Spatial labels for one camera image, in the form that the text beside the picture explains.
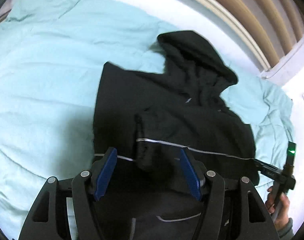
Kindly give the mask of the person's right hand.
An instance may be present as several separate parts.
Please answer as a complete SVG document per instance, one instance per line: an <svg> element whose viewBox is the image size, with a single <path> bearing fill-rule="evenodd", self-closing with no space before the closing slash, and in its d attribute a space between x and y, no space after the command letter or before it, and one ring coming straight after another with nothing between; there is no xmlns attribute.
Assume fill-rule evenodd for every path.
<svg viewBox="0 0 304 240"><path fill-rule="evenodd" d="M268 195L265 205L267 207L268 212L270 214L273 214L275 212L275 196L272 193L273 187L269 187L267 191ZM279 209L278 215L274 221L274 226L278 231L283 229L289 222L288 211L290 207L290 200L284 193L280 195L279 204L281 204L281 208Z"/></svg>

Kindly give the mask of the grey right sleeve forearm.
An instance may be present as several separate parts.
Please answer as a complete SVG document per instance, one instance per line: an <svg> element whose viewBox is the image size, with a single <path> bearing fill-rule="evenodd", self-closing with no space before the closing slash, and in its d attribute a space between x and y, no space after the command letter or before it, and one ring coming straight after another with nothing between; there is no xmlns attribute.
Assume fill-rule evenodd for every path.
<svg viewBox="0 0 304 240"><path fill-rule="evenodd" d="M289 218L288 223L282 229L278 230L280 240L291 240L294 237L292 226L293 219Z"/></svg>

